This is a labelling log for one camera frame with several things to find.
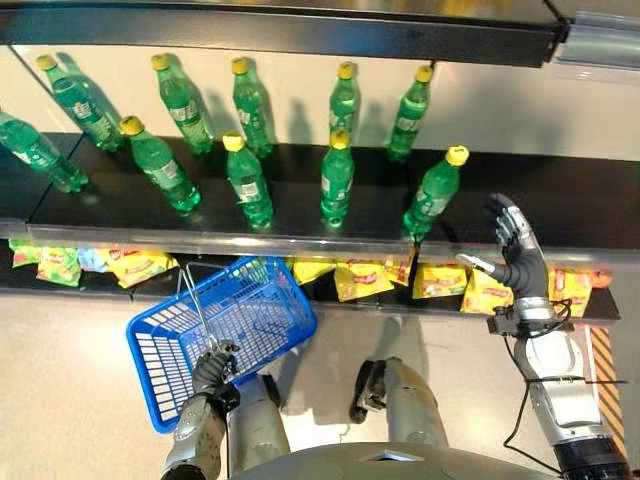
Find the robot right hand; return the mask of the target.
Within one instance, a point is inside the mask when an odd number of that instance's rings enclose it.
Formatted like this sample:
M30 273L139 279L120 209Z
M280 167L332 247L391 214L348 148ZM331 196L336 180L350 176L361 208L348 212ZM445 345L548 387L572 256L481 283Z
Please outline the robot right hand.
M510 288L515 299L548 299L548 269L534 230L520 208L501 193L490 194L486 211L502 248L504 265L457 253L455 258Z

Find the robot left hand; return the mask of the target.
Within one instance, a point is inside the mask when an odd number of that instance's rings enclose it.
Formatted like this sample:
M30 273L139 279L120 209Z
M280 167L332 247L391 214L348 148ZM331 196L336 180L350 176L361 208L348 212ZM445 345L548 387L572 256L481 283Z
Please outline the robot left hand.
M240 393L231 383L231 378L238 372L235 355L239 351L240 347L235 343L222 341L206 350L192 371L194 393L204 395L225 412L240 403Z

